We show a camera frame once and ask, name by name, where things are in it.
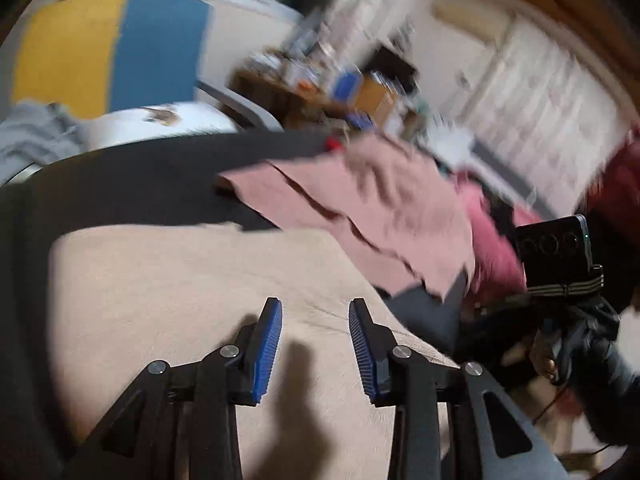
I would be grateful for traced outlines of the beige knit sweater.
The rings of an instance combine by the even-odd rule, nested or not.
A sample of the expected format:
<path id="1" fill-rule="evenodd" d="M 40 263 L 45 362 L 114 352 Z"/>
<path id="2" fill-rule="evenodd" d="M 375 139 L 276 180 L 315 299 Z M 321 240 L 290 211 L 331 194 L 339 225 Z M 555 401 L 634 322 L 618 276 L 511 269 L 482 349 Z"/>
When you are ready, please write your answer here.
<path id="1" fill-rule="evenodd" d="M 232 341 L 278 298 L 283 327 L 268 391 L 240 408 L 249 479 L 383 479 L 394 412 L 363 392 L 348 306 L 366 300 L 400 344 L 410 334 L 327 232 L 232 226 L 104 226 L 50 252 L 52 379 L 70 431 L 85 440 L 142 367 L 191 363 Z"/>

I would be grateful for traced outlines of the pink knit garment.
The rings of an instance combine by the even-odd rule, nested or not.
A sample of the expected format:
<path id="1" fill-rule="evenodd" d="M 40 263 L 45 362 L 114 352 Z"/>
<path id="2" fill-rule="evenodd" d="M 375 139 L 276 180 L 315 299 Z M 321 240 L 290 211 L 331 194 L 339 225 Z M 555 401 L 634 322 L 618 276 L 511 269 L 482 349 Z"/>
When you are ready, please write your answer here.
<path id="1" fill-rule="evenodd" d="M 404 141 L 365 134 L 318 156 L 225 171 L 216 185 L 282 230 L 330 232 L 392 296 L 421 285 L 444 299 L 457 278 L 472 304 L 525 292 L 524 269 L 480 185 L 464 172 L 444 176 Z"/>

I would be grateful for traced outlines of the white patterned pillow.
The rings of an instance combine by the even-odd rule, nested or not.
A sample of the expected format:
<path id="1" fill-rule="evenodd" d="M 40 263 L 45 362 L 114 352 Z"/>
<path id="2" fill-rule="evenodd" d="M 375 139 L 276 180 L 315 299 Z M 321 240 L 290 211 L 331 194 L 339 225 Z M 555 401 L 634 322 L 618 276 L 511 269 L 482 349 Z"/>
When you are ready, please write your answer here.
<path id="1" fill-rule="evenodd" d="M 238 133 L 238 125 L 204 102 L 180 102 L 118 110 L 87 120 L 87 151 L 190 134 Z"/>

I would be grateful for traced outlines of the cluttered wooden desk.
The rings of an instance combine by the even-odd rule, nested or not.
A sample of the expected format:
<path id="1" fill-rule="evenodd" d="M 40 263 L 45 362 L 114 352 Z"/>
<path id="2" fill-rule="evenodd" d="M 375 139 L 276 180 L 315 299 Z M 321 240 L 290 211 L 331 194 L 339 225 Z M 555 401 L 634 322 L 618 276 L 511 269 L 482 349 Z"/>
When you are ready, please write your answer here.
<path id="1" fill-rule="evenodd" d="M 322 50 L 294 58 L 266 49 L 235 70 L 230 87 L 286 128 L 404 136 L 425 114 L 418 76 L 416 66 L 385 44 L 375 47 L 362 65 L 337 63 Z"/>

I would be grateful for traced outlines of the light blue garment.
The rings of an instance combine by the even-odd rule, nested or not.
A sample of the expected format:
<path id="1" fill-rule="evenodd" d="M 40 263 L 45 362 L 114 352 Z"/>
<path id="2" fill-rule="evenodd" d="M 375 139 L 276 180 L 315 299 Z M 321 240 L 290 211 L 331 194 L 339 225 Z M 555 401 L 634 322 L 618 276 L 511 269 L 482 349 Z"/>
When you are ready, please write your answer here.
<path id="1" fill-rule="evenodd" d="M 1 123 L 1 185 L 85 151 L 85 124 L 63 105 L 20 101 Z"/>

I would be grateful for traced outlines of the grey yellow blue headboard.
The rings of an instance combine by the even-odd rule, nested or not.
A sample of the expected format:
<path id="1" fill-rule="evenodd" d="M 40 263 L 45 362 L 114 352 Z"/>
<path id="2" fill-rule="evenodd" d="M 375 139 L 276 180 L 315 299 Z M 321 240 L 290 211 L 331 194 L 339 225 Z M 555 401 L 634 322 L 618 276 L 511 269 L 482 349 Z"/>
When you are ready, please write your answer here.
<path id="1" fill-rule="evenodd" d="M 60 103 L 81 119 L 193 100 L 213 16 L 201 0 L 62 0 L 21 21 L 8 102 Z"/>

